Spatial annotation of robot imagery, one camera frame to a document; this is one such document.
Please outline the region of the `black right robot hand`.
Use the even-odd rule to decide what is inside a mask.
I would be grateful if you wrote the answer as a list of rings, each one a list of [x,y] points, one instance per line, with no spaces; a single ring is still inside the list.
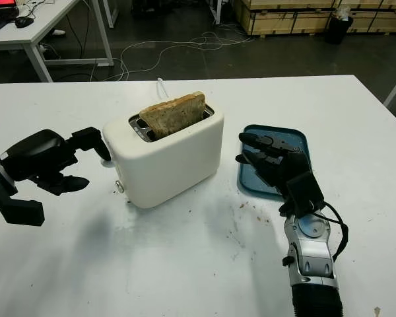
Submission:
[[[284,205],[279,213],[287,217],[293,212],[293,204],[286,183],[294,177],[310,171],[310,164],[305,153],[298,147],[293,147],[287,142],[268,135],[241,132],[239,140],[255,149],[243,149],[236,156],[236,161],[248,164],[255,170],[257,177],[270,187],[274,187],[282,195]]]

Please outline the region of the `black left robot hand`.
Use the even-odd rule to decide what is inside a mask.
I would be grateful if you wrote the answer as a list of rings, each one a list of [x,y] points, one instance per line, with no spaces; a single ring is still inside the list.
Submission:
[[[78,149],[94,149],[101,159],[111,161],[100,131],[88,127],[72,133],[68,139],[43,129],[8,148],[1,155],[1,164],[15,181],[30,180],[54,195],[77,192],[86,188],[89,180],[64,176],[61,171],[78,163],[75,156]]]

